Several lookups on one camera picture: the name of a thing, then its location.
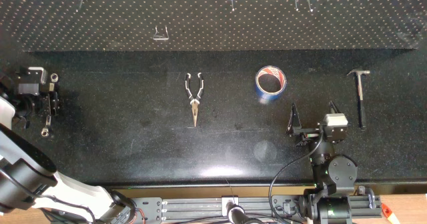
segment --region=black pegboard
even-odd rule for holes
[[[0,0],[25,51],[417,48],[427,0]],[[155,26],[170,39],[154,41]]]

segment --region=blue tape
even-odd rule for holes
[[[277,78],[280,82],[280,90],[276,91],[274,93],[265,91],[264,89],[262,89],[262,87],[260,86],[260,82],[259,79],[262,75],[272,75],[275,78]],[[261,97],[262,99],[268,100],[268,101],[272,101],[272,100],[276,100],[277,98],[280,97],[280,95],[285,91],[286,88],[286,76],[285,73],[283,73],[282,70],[280,70],[277,67],[274,66],[265,66],[262,67],[255,76],[255,84],[256,84],[256,93],[258,94],[259,97]]]

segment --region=red object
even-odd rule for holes
[[[389,216],[391,216],[391,214],[393,214],[393,211],[390,208],[388,208],[386,204],[381,203],[381,208],[386,218],[388,218]]]

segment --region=black countertop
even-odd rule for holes
[[[24,136],[74,179],[105,186],[266,184],[306,154],[286,135],[292,102],[314,127],[333,100],[351,127],[336,152],[359,165],[359,183],[427,181],[425,51],[312,50],[34,53],[59,74],[61,112],[44,139],[41,117]],[[288,86],[263,105],[255,74],[275,65]],[[363,67],[368,129],[358,128],[351,69]],[[202,72],[205,94],[193,127],[184,75]],[[192,79],[192,90],[198,87]],[[279,183],[312,183],[309,161]]]

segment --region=wooden surface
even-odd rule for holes
[[[382,202],[387,204],[396,214],[400,223],[427,223],[426,195],[382,195]],[[357,224],[386,224],[385,217],[381,219],[354,219]],[[43,213],[38,209],[28,211],[14,210],[0,217],[0,224],[48,224]]]

